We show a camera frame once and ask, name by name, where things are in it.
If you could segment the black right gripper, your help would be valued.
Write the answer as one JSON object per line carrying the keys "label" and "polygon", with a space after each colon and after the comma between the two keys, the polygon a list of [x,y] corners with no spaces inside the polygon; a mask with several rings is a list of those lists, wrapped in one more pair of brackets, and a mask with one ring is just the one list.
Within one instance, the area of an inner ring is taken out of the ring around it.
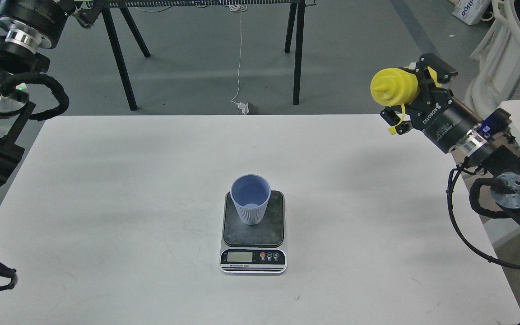
{"label": "black right gripper", "polygon": [[[403,135],[413,128],[422,131],[443,153],[458,149],[464,155],[476,155],[487,146],[479,134],[482,119],[454,97],[450,83],[458,70],[434,53],[425,53],[407,66],[415,76],[409,104],[387,106],[380,112],[389,125],[390,135]],[[437,88],[429,90],[428,80]],[[411,120],[405,120],[407,113]]]}

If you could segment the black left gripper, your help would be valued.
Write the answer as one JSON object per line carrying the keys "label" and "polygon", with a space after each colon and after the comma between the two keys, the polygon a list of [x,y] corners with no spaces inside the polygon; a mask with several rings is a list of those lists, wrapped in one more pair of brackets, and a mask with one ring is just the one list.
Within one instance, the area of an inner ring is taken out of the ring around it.
{"label": "black left gripper", "polygon": [[0,3],[0,27],[7,32],[5,41],[25,49],[54,49],[68,17],[90,29],[108,0],[3,0]]}

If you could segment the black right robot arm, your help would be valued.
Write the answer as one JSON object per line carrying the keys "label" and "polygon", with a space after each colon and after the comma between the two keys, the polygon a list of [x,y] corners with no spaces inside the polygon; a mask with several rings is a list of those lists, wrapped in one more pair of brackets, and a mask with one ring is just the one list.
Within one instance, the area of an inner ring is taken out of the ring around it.
{"label": "black right robot arm", "polygon": [[405,67],[377,72],[370,95],[383,106],[380,115],[392,135],[419,130],[442,152],[460,152],[464,159],[453,168],[446,185],[452,226],[461,241],[490,263],[520,270],[520,265],[483,253],[464,237],[453,212],[452,196],[460,175],[477,175],[469,189],[469,203],[477,214],[510,219],[520,226],[520,146],[511,134],[511,115],[498,108],[485,119],[457,99],[448,84],[458,72],[435,54],[420,56]]}

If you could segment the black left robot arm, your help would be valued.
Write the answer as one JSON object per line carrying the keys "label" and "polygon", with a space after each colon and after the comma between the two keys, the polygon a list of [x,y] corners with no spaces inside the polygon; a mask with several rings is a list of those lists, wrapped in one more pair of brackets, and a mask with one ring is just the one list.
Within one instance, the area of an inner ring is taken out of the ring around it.
{"label": "black left robot arm", "polygon": [[0,188],[19,166],[24,148],[16,142],[27,122],[45,121],[66,113],[70,100],[63,86],[47,74],[48,57],[39,49],[54,49],[66,21],[73,17],[90,29],[98,18],[117,43],[110,2],[93,0],[3,0],[0,3]]}

